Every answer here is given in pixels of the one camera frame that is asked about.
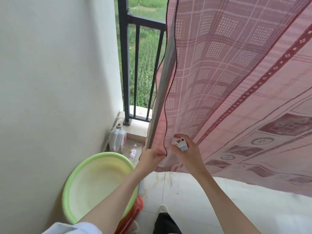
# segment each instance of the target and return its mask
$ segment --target hand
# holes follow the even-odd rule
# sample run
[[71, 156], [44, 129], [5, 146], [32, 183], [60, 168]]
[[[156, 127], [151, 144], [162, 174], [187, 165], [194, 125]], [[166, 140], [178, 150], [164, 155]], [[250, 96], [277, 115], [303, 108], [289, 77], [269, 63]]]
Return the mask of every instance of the hand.
[[160, 149], [148, 149], [142, 153], [135, 167], [142, 176], [146, 177], [166, 157]]
[[187, 136], [183, 134], [175, 134], [174, 138], [184, 137], [188, 150], [182, 152], [176, 145], [171, 145], [171, 151], [180, 157], [182, 163], [186, 169], [192, 174], [193, 177], [197, 177], [201, 173], [207, 173], [207, 169], [201, 159], [201, 154], [198, 146]]

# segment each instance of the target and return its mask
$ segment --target water bottle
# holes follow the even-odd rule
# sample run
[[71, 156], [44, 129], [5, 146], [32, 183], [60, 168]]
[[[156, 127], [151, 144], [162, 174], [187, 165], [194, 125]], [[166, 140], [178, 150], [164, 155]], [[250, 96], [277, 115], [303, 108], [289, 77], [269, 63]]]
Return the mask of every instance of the water bottle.
[[130, 160], [132, 163], [133, 163], [133, 161], [135, 160], [136, 153], [137, 153], [137, 145], [135, 144], [135, 145], [133, 146], [133, 148], [131, 149], [130, 154], [129, 154], [129, 160]]
[[115, 153], [122, 153], [126, 140], [127, 133], [121, 128], [121, 123], [117, 123], [116, 128], [111, 131], [108, 137], [110, 150]]

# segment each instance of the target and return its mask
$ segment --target white shoe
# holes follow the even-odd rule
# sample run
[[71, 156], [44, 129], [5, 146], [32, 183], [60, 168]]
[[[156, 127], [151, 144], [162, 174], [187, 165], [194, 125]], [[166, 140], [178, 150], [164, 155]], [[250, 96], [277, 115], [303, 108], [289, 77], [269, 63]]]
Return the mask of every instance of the white shoe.
[[131, 227], [129, 228], [128, 234], [140, 234], [140, 229], [138, 227], [138, 223], [136, 221], [133, 221], [131, 224]]
[[158, 210], [158, 213], [168, 213], [168, 208], [166, 205], [164, 204], [161, 204], [160, 207], [159, 207], [159, 210]]

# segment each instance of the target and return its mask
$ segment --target black railing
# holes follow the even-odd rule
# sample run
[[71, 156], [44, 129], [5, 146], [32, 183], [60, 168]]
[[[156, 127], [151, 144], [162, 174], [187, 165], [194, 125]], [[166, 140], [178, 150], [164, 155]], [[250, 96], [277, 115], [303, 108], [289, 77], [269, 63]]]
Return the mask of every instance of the black railing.
[[[159, 57], [162, 47], [162, 40], [164, 32], [166, 31], [166, 22], [161, 20], [152, 20], [140, 16], [134, 16], [129, 13], [128, 0], [118, 0], [119, 12], [119, 30], [120, 30], [120, 51], [121, 51], [121, 67], [122, 67], [122, 81], [123, 81], [123, 95], [124, 95], [124, 125], [130, 125], [132, 119], [149, 122], [149, 111], [152, 103], [154, 85], [156, 80], [156, 72], [159, 63]], [[134, 78], [134, 109], [133, 114], [130, 114], [130, 85], [129, 85], [129, 33], [128, 25], [136, 25], [135, 34], [135, 78]], [[138, 55], [140, 42], [140, 27], [148, 27], [151, 29], [160, 30], [158, 48], [155, 60], [154, 74], [152, 79], [152, 86], [150, 90], [149, 104], [147, 107], [147, 115], [145, 117], [136, 115], [136, 101], [137, 101], [137, 85], [138, 85]]]

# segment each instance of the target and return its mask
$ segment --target pant leg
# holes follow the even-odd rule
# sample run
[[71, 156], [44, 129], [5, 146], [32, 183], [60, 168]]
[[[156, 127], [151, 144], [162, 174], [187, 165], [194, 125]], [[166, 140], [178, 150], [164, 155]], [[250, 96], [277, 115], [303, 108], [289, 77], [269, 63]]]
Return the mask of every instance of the pant leg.
[[182, 234], [177, 224], [168, 213], [158, 214], [153, 234]]

